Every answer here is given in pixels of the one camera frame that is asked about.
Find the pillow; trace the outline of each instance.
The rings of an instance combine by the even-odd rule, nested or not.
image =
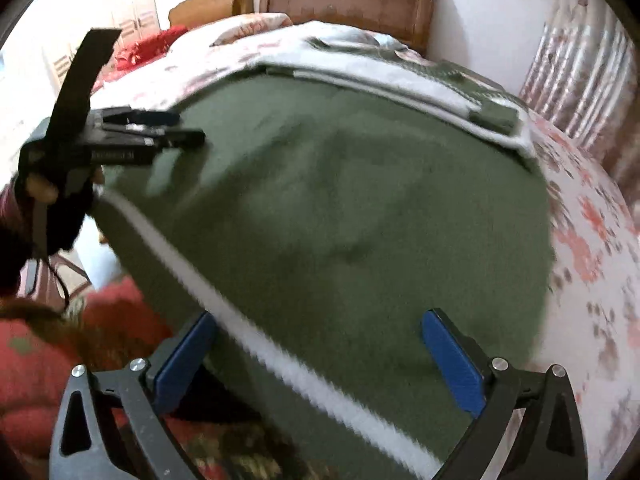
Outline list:
[[[372,37],[374,40],[376,40],[376,43],[379,46],[387,50],[407,50],[408,49],[408,47],[404,43],[401,43],[400,41],[396,40],[396,38],[388,34],[382,34],[381,32],[375,32],[373,30],[366,30],[365,33],[368,36]]]
[[[292,25],[289,16],[276,12],[242,14],[190,30],[172,44],[169,52],[190,54],[194,50],[233,43],[235,40]]]
[[[325,43],[335,43],[336,41],[359,43],[363,45],[379,46],[378,40],[373,34],[351,25],[338,25],[337,23],[325,23],[314,20],[302,23],[289,31],[294,39],[318,38]]]
[[[130,70],[166,54],[172,44],[185,33],[187,33],[187,27],[174,25],[168,30],[161,30],[144,40],[126,46],[116,54],[116,70]]]

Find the cable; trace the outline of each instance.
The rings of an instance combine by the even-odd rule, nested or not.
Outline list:
[[[62,288],[62,294],[65,297],[65,307],[64,307],[64,309],[62,311],[62,312],[64,312],[65,310],[68,309],[69,303],[71,302],[71,296],[69,294],[69,289],[66,288],[65,282],[63,282],[62,278],[60,278],[60,274],[58,273],[58,271],[51,265],[51,262],[49,261],[49,257],[48,256],[43,256],[43,252],[40,250],[40,248],[35,243],[32,242],[31,243],[31,247],[33,248],[33,254],[35,254],[38,257],[38,259],[47,266],[47,268],[51,271],[51,273],[53,274],[53,276],[57,280],[58,284]]]

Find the bed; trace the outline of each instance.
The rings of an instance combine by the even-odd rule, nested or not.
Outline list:
[[[251,14],[254,0],[185,0],[169,11],[172,27],[195,28],[229,16]]]
[[[260,12],[284,12],[294,24],[319,20],[389,34],[424,56],[434,0],[260,0]]]

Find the floral bedsheet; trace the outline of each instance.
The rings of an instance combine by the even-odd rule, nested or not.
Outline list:
[[[604,479],[640,428],[638,236],[620,190],[564,133],[530,112],[546,177],[554,263],[529,367],[562,364],[578,405],[589,478]],[[520,414],[514,416],[494,478]]]

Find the folded blanket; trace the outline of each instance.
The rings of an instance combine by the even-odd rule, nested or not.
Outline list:
[[[170,53],[94,96],[94,107],[164,109],[239,72],[277,70],[296,78],[376,94],[453,124],[488,142],[534,158],[527,107],[507,92],[475,83],[449,63],[425,66],[388,36],[309,22],[208,51]]]
[[[209,368],[306,457],[431,478],[470,419],[420,319],[441,307],[489,355],[527,361],[551,260],[540,172],[423,111],[290,76],[241,72],[179,110],[206,147],[109,172],[94,213],[146,299],[174,326],[209,310]]]

